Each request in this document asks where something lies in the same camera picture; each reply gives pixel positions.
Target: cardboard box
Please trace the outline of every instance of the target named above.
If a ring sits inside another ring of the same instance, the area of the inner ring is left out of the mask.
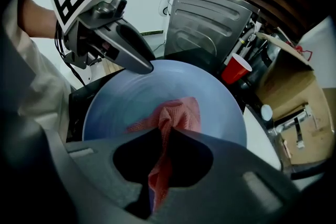
[[[257,36],[281,48],[256,90],[262,103],[271,106],[273,120],[283,118],[305,103],[309,104],[314,116],[300,123],[304,148],[297,147],[295,126],[281,133],[291,155],[283,160],[284,163],[289,161],[291,165],[301,165],[329,158],[334,143],[333,124],[326,97],[313,69],[302,55],[283,41],[262,33],[257,33]]]

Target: red plastic cup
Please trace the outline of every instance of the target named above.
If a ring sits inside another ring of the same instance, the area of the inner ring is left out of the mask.
[[[232,57],[222,73],[222,79],[227,84],[232,84],[245,74],[252,71],[252,67],[243,57],[238,54],[232,54]]]

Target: silver appliance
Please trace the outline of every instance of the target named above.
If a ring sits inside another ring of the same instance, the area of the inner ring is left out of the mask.
[[[164,54],[202,48],[223,62],[258,13],[242,0],[174,0]]]

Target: red cloth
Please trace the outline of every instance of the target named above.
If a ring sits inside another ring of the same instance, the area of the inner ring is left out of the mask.
[[[159,105],[151,116],[128,127],[127,132],[137,132],[153,127],[159,127],[162,135],[161,157],[148,175],[148,184],[155,193],[153,208],[155,211],[168,192],[169,179],[172,175],[172,165],[166,156],[171,127],[194,132],[201,131],[201,117],[196,99],[185,97],[165,102]]]

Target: white shirt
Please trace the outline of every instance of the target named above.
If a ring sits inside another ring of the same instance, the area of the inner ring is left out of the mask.
[[[45,130],[57,131],[65,143],[69,125],[70,84],[18,26],[17,8],[18,0],[12,0],[4,12],[3,24],[16,50],[35,73],[18,113],[33,118]]]

